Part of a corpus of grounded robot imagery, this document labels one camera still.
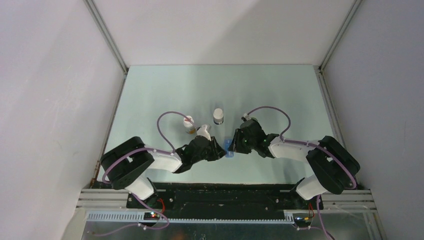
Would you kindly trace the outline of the blue pill organizer box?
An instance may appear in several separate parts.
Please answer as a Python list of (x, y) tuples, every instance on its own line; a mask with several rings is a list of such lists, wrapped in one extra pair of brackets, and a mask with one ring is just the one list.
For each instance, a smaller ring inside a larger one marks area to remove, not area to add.
[(225, 138), (224, 139), (224, 147), (223, 148), (225, 149), (225, 152), (226, 152), (226, 154), (225, 154), (226, 158), (233, 158), (234, 157), (234, 152), (229, 150), (231, 143), (232, 143), (231, 138)]

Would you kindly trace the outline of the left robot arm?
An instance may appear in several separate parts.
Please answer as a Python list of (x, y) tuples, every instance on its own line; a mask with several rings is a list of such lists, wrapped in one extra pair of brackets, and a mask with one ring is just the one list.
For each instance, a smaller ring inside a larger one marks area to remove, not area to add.
[(127, 190), (145, 208), (153, 208), (159, 197), (153, 182), (143, 175), (146, 170), (180, 174), (198, 162), (217, 161), (225, 155), (215, 137), (196, 136), (189, 144), (168, 152), (149, 147), (139, 136), (134, 136), (101, 157), (104, 170), (101, 180), (114, 190)]

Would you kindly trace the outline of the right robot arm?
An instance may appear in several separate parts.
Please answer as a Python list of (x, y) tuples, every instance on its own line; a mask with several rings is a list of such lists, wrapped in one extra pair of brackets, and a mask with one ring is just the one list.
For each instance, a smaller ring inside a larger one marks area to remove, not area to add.
[(255, 151), (263, 158), (309, 164), (313, 174), (299, 180), (290, 196), (291, 204), (297, 209), (304, 209), (312, 198), (323, 193), (340, 195), (345, 189), (354, 189), (355, 175), (361, 169), (358, 161), (332, 136), (301, 141), (276, 133), (266, 134), (254, 118), (245, 120), (235, 130), (227, 149), (240, 154)]

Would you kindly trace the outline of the white bottle orange label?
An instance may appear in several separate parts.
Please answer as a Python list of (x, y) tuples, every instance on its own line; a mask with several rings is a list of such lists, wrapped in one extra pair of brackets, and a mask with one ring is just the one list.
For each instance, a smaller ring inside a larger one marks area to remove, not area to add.
[(183, 126), (188, 134), (194, 134), (197, 131), (196, 126), (194, 125), (194, 120), (190, 115), (183, 117)]

